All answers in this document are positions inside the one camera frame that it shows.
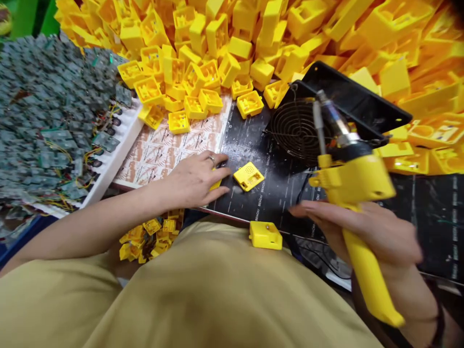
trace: left hand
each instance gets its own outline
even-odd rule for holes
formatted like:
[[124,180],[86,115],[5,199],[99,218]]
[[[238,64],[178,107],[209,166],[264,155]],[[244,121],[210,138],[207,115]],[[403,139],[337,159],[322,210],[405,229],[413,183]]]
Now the left hand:
[[225,186],[210,191],[210,188],[219,180],[232,174],[229,168],[213,168],[229,156],[205,151],[183,159],[174,170],[165,178],[163,186],[167,187],[172,209],[196,208],[207,205],[230,191]]

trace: forearm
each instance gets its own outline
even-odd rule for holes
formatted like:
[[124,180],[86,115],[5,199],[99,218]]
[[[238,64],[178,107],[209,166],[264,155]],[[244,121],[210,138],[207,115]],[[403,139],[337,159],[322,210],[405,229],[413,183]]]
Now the forearm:
[[12,262],[73,259],[106,252],[133,227],[172,209],[168,198],[169,193],[159,180],[150,187],[93,204],[42,231]]

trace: fingernail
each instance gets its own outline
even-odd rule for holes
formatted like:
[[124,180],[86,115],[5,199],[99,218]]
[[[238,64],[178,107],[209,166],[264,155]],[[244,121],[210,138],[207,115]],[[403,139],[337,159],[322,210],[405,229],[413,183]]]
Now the fingernail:
[[301,206],[304,209],[317,209],[318,202],[315,202],[315,201],[302,201]]

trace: pile of yellow plastic parts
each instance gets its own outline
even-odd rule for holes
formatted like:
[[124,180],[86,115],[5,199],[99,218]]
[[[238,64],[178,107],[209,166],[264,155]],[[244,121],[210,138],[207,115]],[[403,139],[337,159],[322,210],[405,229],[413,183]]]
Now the pile of yellow plastic parts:
[[464,171],[464,34],[443,0],[57,0],[80,47],[130,62],[124,82],[157,128],[221,112],[229,90],[243,118],[277,108],[289,83],[321,60],[410,112],[378,151],[391,172]]
[[172,246],[183,222],[184,209],[176,209],[135,227],[119,240],[122,244],[119,258],[129,262],[137,260],[140,264],[154,259]]

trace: right hand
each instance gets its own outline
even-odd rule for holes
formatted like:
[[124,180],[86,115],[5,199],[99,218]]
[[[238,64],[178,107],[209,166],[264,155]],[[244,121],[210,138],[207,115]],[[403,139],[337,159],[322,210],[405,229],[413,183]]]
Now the right hand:
[[351,264],[342,228],[362,239],[376,255],[385,277],[422,261],[414,225],[376,203],[362,203],[357,213],[330,203],[302,201],[289,209],[295,217],[308,217],[324,232],[334,252]]

